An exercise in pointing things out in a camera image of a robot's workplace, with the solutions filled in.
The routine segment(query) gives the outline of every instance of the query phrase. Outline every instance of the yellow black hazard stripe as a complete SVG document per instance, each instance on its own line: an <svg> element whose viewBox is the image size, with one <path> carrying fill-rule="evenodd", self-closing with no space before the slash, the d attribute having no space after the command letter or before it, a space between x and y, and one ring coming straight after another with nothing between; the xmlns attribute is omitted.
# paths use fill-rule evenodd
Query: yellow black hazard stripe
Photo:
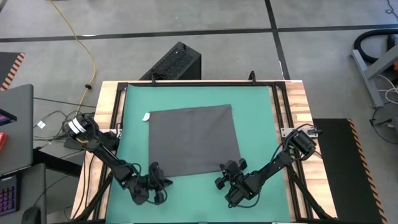
<svg viewBox="0 0 398 224"><path fill-rule="evenodd" d="M359 142L358 134L356 133L356 130L355 130L355 125L353 123L353 120L347 119L347 121L349 122L349 126L351 127L351 132L353 133L354 139L356 141L356 147L358 148L358 152L359 152L359 156L362 160L363 168L368 177L369 185L371 186L371 189L373 191L373 197L374 197L374 200L376 201L376 206L379 209L381 221L383 224L388 224L386 214L384 214L384 210L382 209L379 195L377 194L376 186L374 185L373 179L371 177L371 172L369 170L368 163L366 163L365 155L363 153L361 143Z"/></svg>
<svg viewBox="0 0 398 224"><path fill-rule="evenodd" d="M22 61L25 58L25 53L20 53L17 58L15 59L15 62L12 64L12 67L10 71L8 72L8 75L2 85L0 86L0 91L5 91L10 88L12 80L15 78L15 75L17 74L18 68L20 67Z"/></svg>

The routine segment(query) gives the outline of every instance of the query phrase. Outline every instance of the gray cloth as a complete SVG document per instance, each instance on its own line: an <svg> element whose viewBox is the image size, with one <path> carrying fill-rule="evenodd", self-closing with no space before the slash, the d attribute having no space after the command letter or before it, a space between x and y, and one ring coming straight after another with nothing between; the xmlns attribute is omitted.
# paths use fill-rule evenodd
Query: gray cloth
<svg viewBox="0 0 398 224"><path fill-rule="evenodd" d="M231 105L150 112L149 163L165 176L220 171L240 158Z"/></svg>

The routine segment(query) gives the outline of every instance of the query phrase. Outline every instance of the vacuum hose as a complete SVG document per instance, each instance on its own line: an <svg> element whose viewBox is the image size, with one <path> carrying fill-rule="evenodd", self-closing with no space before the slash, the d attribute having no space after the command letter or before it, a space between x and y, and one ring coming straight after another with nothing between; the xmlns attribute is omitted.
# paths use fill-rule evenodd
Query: vacuum hose
<svg viewBox="0 0 398 224"><path fill-rule="evenodd" d="M354 49L358 50L358 52L361 54L361 56L365 62L374 63L375 61L378 60L378 58L371 57L363 51L363 49L361 47L362 41L368 37L372 37L372 36L376 36L376 35L388 35L389 38L387 39L387 50L390 50L393 46L395 46L395 41L392 38L392 35L394 35L394 34L398 34L398 29L371 30L371 31L365 32L365 33L361 34L355 40Z"/></svg>

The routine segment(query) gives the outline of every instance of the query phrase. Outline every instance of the red object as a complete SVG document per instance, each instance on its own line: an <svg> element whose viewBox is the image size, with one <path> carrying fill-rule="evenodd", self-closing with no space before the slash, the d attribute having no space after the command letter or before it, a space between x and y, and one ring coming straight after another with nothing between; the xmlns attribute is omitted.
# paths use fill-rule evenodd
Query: red object
<svg viewBox="0 0 398 224"><path fill-rule="evenodd" d="M3 149L4 145L6 144L6 140L7 140L7 134L0 133L0 152L1 152L1 149Z"/></svg>

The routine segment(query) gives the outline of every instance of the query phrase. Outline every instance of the green mat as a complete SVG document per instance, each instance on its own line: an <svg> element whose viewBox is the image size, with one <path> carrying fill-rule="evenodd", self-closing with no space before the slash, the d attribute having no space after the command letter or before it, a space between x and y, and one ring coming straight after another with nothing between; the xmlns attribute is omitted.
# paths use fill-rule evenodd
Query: green mat
<svg viewBox="0 0 398 224"><path fill-rule="evenodd" d="M260 169L277 147L274 117L267 86L129 86L124 106L123 136L117 156L148 168L149 123L143 122L150 111L231 104L239 150L248 162L246 171ZM168 199L159 206L136 205L127 190L112 183L106 223L177 222L289 222L283 172L263 186L254 208L228 208L224 196L229 187L218 190L215 179L221 172L170 178ZM250 205L256 200L244 200Z"/></svg>

